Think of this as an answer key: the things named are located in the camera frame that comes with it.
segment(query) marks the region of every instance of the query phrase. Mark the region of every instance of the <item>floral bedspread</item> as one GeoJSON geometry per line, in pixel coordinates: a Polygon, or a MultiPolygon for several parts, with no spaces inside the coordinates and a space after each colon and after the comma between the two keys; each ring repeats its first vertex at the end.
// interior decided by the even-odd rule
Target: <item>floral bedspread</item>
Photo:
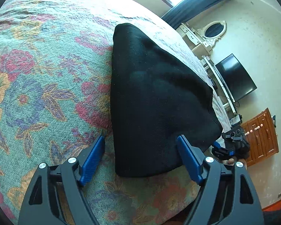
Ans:
{"type": "MultiPolygon", "coordinates": [[[[114,172],[112,37],[126,22],[211,85],[179,34],[132,0],[7,0],[0,9],[0,206],[15,224],[38,164],[61,164],[99,134],[106,151],[84,192],[100,224],[161,224],[195,199],[183,166],[150,178],[114,172]]],[[[213,107],[227,131],[215,93],[213,107]]]]}

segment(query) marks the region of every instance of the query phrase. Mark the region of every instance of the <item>ornate mirror frame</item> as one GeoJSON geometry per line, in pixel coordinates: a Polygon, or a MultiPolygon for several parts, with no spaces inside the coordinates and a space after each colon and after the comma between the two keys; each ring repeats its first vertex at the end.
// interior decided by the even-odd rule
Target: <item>ornate mirror frame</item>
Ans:
{"type": "Polygon", "coordinates": [[[197,32],[206,40],[206,42],[211,46],[214,47],[215,43],[221,38],[221,36],[223,36],[226,32],[227,29],[227,24],[225,20],[217,20],[217,21],[213,21],[211,23],[209,23],[208,25],[206,25],[205,27],[203,27],[202,29],[198,29],[197,32]],[[206,37],[205,36],[205,32],[207,31],[207,29],[214,25],[214,24],[221,24],[222,26],[224,26],[223,30],[216,36],[214,37],[206,37]]]}

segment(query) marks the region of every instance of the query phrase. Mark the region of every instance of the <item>black tv screen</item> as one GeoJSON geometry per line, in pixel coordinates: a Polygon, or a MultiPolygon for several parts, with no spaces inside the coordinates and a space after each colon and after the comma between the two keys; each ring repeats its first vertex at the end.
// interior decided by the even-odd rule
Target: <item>black tv screen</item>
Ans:
{"type": "Polygon", "coordinates": [[[257,89],[248,72],[233,54],[215,66],[235,101],[257,89]]]}

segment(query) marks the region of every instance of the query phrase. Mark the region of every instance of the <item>black cushion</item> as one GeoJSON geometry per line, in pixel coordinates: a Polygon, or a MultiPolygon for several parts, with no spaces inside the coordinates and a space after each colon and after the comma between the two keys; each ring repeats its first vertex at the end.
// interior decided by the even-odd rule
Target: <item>black cushion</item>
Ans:
{"type": "Polygon", "coordinates": [[[181,166],[181,134],[203,152],[220,137],[212,89],[198,75],[134,25],[117,25],[113,40],[110,101],[119,176],[181,166]]]}

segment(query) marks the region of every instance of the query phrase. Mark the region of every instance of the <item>red floor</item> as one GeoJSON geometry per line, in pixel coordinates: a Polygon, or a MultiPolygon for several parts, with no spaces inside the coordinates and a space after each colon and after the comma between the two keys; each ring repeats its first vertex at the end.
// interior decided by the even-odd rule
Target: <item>red floor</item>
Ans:
{"type": "Polygon", "coordinates": [[[272,211],[277,211],[281,209],[281,200],[277,201],[276,203],[262,209],[263,211],[266,212],[272,212],[272,211]]]}

